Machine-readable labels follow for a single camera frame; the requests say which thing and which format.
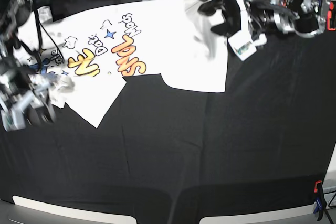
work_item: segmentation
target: black tablecloth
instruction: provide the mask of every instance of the black tablecloth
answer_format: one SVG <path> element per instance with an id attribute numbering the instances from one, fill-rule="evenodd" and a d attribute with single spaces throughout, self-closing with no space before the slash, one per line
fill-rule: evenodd
<path id="1" fill-rule="evenodd" d="M 52 11 L 62 18 L 130 1 L 140 0 L 53 0 Z M 312 204 L 336 140 L 335 39 L 268 36 L 244 63 L 229 56 L 225 93 L 126 78 L 98 129 L 68 107 L 56 109 L 54 125 L 1 128 L 0 198 L 145 224 Z"/>

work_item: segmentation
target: red clamp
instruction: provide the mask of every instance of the red clamp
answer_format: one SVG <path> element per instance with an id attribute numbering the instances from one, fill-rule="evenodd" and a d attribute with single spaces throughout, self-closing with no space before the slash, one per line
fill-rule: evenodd
<path id="1" fill-rule="evenodd" d="M 319 183 L 322 183 L 322 181 L 319 180 L 319 181 L 316 181 L 316 182 L 315 182 L 314 193 L 317 193 L 317 185 L 318 185 Z"/>

